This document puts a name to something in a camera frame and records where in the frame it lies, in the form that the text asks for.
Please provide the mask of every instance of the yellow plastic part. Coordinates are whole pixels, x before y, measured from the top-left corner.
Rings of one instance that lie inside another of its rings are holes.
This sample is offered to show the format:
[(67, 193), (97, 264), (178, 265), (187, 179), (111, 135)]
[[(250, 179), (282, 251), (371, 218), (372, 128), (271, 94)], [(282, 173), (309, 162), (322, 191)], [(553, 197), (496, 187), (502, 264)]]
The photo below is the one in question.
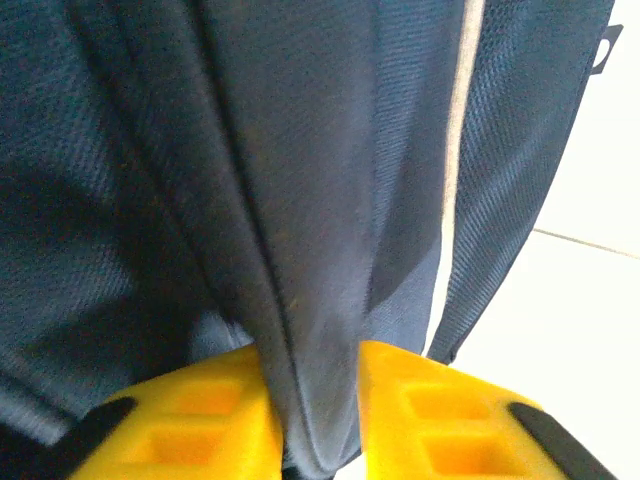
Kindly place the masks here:
[(132, 413), (73, 480), (276, 480), (282, 432), (254, 347), (118, 392)]
[(566, 480), (509, 414), (536, 404), (379, 342), (360, 346), (358, 404), (368, 480)]

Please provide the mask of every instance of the white tile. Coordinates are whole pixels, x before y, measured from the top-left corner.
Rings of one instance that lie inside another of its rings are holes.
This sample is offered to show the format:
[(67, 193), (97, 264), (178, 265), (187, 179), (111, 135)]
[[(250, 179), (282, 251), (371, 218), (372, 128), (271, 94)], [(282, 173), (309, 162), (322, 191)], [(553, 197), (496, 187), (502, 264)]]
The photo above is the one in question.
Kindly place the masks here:
[(640, 255), (640, 2), (618, 0), (624, 30), (589, 79), (538, 228)]
[(533, 233), (454, 366), (528, 396), (640, 478), (640, 260)]

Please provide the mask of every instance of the yellow plastic piece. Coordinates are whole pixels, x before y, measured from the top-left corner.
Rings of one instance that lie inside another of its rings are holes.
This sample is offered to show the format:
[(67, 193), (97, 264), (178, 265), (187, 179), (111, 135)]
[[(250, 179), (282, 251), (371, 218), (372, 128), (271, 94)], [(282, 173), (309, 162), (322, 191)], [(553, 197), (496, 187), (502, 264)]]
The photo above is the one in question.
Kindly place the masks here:
[(73, 480), (281, 479), (282, 432), (254, 347), (114, 395), (139, 403)]
[(509, 414), (530, 400), (379, 342), (360, 346), (368, 480), (566, 480)]

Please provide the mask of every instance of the square hole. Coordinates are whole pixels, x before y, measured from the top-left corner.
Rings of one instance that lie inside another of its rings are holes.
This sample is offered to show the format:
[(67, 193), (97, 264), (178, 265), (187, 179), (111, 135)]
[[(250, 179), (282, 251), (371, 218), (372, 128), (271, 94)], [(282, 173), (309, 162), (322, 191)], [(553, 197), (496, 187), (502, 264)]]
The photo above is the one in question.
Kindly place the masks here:
[(233, 382), (198, 382), (185, 385), (172, 403), (170, 413), (229, 415), (238, 405), (242, 388)]
[(429, 461), (441, 475), (523, 475), (516, 459), (491, 436), (442, 436), (425, 440)]
[(483, 420), (489, 409), (479, 399), (451, 388), (420, 388), (408, 392), (416, 416), (428, 420)]
[(218, 432), (185, 432), (178, 429), (158, 429), (127, 452), (125, 463), (171, 465), (205, 465), (217, 444)]

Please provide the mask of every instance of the tile grout line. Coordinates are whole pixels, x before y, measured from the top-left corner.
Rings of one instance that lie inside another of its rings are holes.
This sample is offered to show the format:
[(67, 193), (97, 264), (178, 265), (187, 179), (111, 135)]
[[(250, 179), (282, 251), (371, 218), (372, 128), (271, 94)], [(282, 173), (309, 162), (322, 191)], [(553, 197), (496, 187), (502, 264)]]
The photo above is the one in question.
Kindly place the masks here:
[(633, 258), (634, 260), (640, 260), (640, 255), (635, 255), (633, 253), (623, 252), (622, 250), (616, 250), (615, 248), (605, 247), (604, 245), (598, 245), (597, 243), (586, 242), (584, 240), (578, 240), (577, 238), (567, 237), (566, 235), (561, 235), (559, 233), (549, 232), (548, 230), (542, 230), (540, 228), (534, 228), (534, 232), (541, 233), (542, 235), (548, 235), (550, 237), (559, 238), (560, 240), (566, 240), (568, 242), (577, 243), (579, 245), (583, 245), (585, 247), (593, 247), (598, 250), (604, 250), (605, 252), (615, 253), (617, 255), (622, 255), (624, 257)]

